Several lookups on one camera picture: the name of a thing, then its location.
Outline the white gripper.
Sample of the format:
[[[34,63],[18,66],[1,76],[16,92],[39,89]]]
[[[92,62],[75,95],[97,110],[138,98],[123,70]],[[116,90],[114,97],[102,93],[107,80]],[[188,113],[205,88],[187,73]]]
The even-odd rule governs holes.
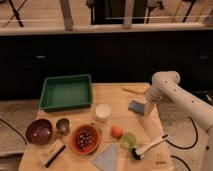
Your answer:
[[[144,115],[149,116],[155,107],[155,103],[161,98],[161,92],[148,89],[145,92],[147,103],[145,104]]]

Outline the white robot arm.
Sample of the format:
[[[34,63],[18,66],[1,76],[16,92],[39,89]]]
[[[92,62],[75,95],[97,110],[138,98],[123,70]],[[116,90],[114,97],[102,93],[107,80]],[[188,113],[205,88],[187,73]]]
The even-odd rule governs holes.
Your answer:
[[[201,171],[213,171],[213,106],[181,88],[179,82],[180,75],[176,71],[156,72],[151,86],[145,91],[146,99],[155,103],[165,94],[199,124],[208,134]]]

